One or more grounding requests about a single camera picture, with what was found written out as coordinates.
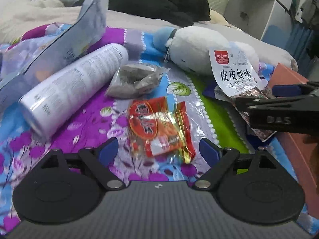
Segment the grey wall cabinet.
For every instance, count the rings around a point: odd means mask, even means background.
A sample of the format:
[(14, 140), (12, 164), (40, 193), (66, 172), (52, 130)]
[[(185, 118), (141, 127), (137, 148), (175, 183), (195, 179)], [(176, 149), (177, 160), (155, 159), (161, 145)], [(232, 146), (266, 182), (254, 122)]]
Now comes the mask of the grey wall cabinet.
[(292, 31), (292, 0), (228, 0), (224, 17), (249, 35), (262, 39), (269, 26)]

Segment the pink beige pillow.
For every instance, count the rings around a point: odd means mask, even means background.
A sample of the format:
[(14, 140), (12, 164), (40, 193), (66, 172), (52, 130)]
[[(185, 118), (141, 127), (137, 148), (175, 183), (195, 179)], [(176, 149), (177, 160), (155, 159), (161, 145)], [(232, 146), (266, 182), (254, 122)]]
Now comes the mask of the pink beige pillow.
[(221, 14), (211, 9), (210, 9), (210, 23), (223, 25), (223, 26), (229, 25), (227, 20)]

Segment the blue white snack bag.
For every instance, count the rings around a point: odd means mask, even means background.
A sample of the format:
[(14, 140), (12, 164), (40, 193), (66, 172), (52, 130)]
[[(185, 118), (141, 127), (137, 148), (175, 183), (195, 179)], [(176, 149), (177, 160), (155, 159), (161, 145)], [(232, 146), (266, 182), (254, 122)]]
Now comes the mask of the blue white snack bag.
[(202, 92), (202, 95), (208, 98), (227, 101), (225, 93), (219, 88), (216, 83), (208, 85)]

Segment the blue padded board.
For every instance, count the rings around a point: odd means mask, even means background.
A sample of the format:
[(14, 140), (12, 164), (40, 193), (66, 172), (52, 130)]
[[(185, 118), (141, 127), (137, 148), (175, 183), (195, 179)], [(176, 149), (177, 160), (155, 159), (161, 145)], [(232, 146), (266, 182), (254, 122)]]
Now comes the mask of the blue padded board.
[(269, 25), (261, 40), (262, 42), (286, 50), (291, 32), (292, 28), (282, 29), (276, 25)]

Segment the blue curtain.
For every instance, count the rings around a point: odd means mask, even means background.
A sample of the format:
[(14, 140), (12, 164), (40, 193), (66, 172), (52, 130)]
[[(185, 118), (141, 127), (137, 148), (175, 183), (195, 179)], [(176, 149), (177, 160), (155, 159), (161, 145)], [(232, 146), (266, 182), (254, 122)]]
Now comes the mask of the blue curtain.
[(295, 24), (286, 43), (286, 50), (297, 62), (298, 73), (308, 77), (318, 54), (318, 31), (301, 23)]

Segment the white blue plush toy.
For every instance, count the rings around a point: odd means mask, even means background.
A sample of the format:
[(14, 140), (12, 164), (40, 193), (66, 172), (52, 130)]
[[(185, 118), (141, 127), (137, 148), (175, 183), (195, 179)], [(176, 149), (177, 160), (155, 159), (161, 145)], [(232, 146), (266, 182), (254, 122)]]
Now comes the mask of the white blue plush toy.
[(260, 61), (255, 49), (243, 42), (230, 42), (215, 30), (199, 26), (181, 29), (163, 27), (153, 35), (153, 45), (164, 52), (166, 58), (184, 71), (198, 75), (212, 75), (209, 48), (226, 50), (239, 48), (247, 57), (256, 72)]

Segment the grey striped hanging sweater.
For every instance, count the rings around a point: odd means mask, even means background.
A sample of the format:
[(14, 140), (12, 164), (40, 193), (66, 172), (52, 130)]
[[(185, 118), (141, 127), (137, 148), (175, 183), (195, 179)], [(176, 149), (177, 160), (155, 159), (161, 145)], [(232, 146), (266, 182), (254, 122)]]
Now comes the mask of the grey striped hanging sweater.
[(319, 8), (318, 0), (305, 0), (301, 6), (301, 19), (303, 24), (310, 29), (318, 31), (319, 24)]

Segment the colourful floral bed sheet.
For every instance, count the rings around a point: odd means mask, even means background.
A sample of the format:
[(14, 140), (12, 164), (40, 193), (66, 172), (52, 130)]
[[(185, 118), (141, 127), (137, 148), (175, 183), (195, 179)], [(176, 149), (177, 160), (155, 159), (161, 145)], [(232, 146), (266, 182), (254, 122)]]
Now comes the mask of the colourful floral bed sheet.
[[(189, 120), (195, 127), (192, 143), (207, 137), (215, 144), (252, 153), (253, 148), (239, 134), (246, 124), (229, 104), (203, 96), (210, 79), (186, 73), (170, 65), (158, 88), (149, 98), (166, 97), (170, 108), (180, 101), (187, 103)], [(208, 168), (200, 155), (189, 165), (175, 155), (154, 159), (134, 158), (130, 153), (127, 109), (129, 101), (118, 100), (98, 91), (59, 130), (50, 142), (43, 142), (24, 121), (18, 104), (12, 104), (1, 114), (1, 234), (7, 234), (20, 219), (12, 204), (12, 192), (27, 173), (54, 147), (64, 153), (96, 147), (107, 139), (119, 141), (119, 153), (110, 170), (124, 182), (132, 180), (194, 182)]]

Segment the pink cardboard box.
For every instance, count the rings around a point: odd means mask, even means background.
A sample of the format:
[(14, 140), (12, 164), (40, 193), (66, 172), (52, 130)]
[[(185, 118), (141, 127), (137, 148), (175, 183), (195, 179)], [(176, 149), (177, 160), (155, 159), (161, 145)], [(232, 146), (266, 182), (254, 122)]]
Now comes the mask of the pink cardboard box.
[[(306, 83), (308, 79), (283, 64), (277, 64), (268, 86), (292, 85)], [(309, 208), (318, 205), (318, 175), (315, 173), (314, 160), (315, 143), (306, 144), (305, 134), (278, 133), (277, 138), (288, 156), (297, 178), (304, 189), (305, 200)]]

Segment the black clothing pile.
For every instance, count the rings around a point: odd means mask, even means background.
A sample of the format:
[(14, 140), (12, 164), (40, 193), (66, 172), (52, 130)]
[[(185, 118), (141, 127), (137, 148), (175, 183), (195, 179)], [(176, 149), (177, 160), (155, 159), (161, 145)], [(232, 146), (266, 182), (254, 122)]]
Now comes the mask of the black clothing pile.
[(208, 0), (110, 0), (109, 9), (164, 20), (179, 27), (210, 21)]

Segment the shrimp flavour snack bag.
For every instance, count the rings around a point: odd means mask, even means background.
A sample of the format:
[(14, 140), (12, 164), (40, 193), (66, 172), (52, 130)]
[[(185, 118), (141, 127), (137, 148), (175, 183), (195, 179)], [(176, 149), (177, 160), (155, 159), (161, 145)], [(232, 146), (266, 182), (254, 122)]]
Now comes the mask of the shrimp flavour snack bag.
[(237, 98), (269, 98), (258, 75), (259, 69), (251, 64), (250, 58), (256, 58), (254, 53), (231, 42), (230, 48), (209, 48), (209, 57), (216, 83), (233, 104)]

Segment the white spray can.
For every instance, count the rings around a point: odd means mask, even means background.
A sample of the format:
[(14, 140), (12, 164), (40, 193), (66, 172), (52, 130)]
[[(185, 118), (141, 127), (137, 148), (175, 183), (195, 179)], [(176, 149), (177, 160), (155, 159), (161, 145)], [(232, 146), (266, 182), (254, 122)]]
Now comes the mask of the white spray can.
[(128, 59), (127, 49), (112, 43), (59, 70), (21, 97), (26, 122), (39, 136), (50, 139)]

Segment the small red spicy packet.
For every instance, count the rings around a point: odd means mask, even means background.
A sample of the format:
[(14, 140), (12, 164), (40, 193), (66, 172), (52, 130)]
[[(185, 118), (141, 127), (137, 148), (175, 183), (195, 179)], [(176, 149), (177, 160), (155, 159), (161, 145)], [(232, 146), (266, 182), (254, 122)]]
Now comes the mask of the small red spicy packet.
[(132, 154), (151, 158), (177, 152), (185, 164), (196, 156), (184, 101), (170, 111), (167, 97), (133, 100), (128, 121)]

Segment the small grey clear packet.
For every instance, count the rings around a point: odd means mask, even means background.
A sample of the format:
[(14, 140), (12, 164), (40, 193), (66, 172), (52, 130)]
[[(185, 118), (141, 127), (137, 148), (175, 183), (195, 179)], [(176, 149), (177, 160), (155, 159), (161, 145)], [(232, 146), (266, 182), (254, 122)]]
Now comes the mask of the small grey clear packet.
[(126, 64), (114, 74), (105, 95), (134, 99), (157, 88), (170, 69), (153, 64)]

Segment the clear blue plastic bag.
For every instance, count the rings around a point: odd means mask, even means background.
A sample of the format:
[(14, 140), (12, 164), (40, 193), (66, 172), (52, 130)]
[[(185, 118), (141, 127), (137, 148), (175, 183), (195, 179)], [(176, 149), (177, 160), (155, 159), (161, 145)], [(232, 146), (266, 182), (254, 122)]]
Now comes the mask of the clear blue plastic bag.
[(106, 28), (109, 0), (84, 0), (76, 22), (58, 36), (27, 39), (1, 55), (1, 111), (91, 45)]

